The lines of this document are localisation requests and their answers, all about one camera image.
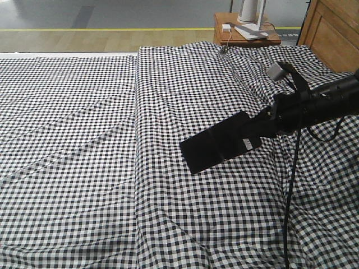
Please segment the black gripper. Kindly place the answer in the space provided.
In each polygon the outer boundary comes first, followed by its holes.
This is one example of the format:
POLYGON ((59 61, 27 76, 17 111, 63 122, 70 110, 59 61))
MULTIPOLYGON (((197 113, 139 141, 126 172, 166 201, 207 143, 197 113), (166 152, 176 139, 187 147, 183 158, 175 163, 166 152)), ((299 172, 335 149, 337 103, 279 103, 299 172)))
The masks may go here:
POLYGON ((289 135, 301 129, 302 110, 300 94, 277 94, 271 110, 262 110, 241 127, 243 138, 289 135))

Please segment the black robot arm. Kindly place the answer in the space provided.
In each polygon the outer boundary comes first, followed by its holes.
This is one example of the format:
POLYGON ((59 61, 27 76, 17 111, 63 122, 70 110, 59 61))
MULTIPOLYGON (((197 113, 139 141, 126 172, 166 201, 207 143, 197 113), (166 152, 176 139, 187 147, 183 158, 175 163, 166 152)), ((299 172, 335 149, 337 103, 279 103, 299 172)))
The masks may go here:
POLYGON ((345 78, 313 90, 307 81, 287 62, 278 62, 268 70, 273 80, 292 76, 293 94, 274 95, 274 104, 262 110, 240 128, 243 138, 291 134, 332 119, 358 114, 358 71, 345 78))

